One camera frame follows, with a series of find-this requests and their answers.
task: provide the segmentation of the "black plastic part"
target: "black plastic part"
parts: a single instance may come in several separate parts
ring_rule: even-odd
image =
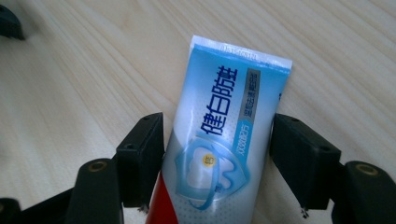
[[[163,114],[137,122],[117,147],[120,194],[124,207],[149,208],[163,161]]]
[[[276,114],[270,155],[304,210],[327,208],[338,148],[298,119]]]
[[[63,224],[72,192],[73,189],[69,189],[23,210],[21,213],[23,223]]]
[[[123,223],[116,163],[98,159],[78,171],[66,224]]]
[[[357,223],[396,223],[396,184],[384,170],[350,161],[345,165],[345,188]]]
[[[358,224],[349,203],[335,203],[332,209],[332,224]]]
[[[1,224],[21,223],[21,208],[18,201],[10,198],[0,199],[0,223]]]
[[[0,5],[0,35],[23,40],[21,23],[8,8]]]

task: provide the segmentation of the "screw hole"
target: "screw hole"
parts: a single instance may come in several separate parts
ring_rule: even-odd
[[[137,149],[137,145],[136,144],[127,144],[124,147],[126,147],[128,149]]]
[[[378,171],[370,165],[366,164],[357,164],[356,169],[358,169],[360,172],[366,174],[366,175],[378,175]]]
[[[107,167],[107,162],[105,161],[96,161],[90,164],[90,166],[88,166],[88,170],[90,172],[98,172],[101,170],[104,170]]]
[[[320,147],[320,149],[323,150],[323,151],[326,151],[326,152],[332,150],[332,149],[329,148],[329,147]]]

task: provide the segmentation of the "red stripe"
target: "red stripe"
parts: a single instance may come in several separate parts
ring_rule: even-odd
[[[177,224],[175,209],[173,208],[165,183],[163,174],[158,177],[157,186],[151,198],[146,224]]]

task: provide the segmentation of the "toothpaste tube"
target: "toothpaste tube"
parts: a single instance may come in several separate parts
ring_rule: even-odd
[[[194,36],[148,224],[250,223],[291,61]]]

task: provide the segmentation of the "wooden table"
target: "wooden table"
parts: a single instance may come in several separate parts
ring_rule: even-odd
[[[192,35],[293,60],[279,113],[396,179],[396,1],[0,0],[25,41],[0,38],[0,197],[23,209],[112,157],[162,111],[165,144]],[[270,159],[253,223],[331,223],[297,200]],[[125,212],[126,223],[145,215]]]

